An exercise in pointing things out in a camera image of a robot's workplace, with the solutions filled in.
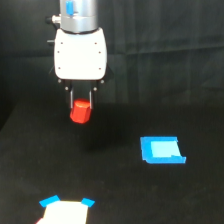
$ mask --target red cylinder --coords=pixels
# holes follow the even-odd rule
[[[85,99],[74,101],[73,109],[71,110],[70,118],[75,123],[84,124],[89,121],[91,115],[90,102]]]

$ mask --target black background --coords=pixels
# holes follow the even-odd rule
[[[80,126],[49,75],[44,19],[59,1],[1,1],[0,223],[35,223],[55,194],[96,200],[87,224],[224,223],[223,11],[221,0],[99,0],[115,77]],[[187,164],[143,162],[142,136],[177,136]]]

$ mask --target blue tape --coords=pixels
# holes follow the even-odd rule
[[[57,195],[55,195],[55,196],[53,196],[53,197],[50,197],[50,198],[47,198],[47,199],[45,199],[45,200],[43,200],[43,201],[40,201],[39,203],[40,203],[40,205],[42,206],[42,207],[47,207],[49,204],[52,204],[52,203],[54,203],[54,202],[56,202],[56,201],[60,201],[60,199],[59,199],[59,197],[57,196]]]
[[[150,142],[154,141],[154,142],[161,142],[161,141],[166,141],[166,142],[169,142],[169,141],[176,141],[178,142],[177,140],[177,137],[142,137],[143,139],[145,140],[148,140]]]
[[[66,13],[70,16],[74,14],[73,1],[66,1]]]
[[[92,200],[87,199],[87,198],[83,198],[81,203],[83,205],[87,205],[88,207],[92,207],[95,204],[95,201],[92,201]]]

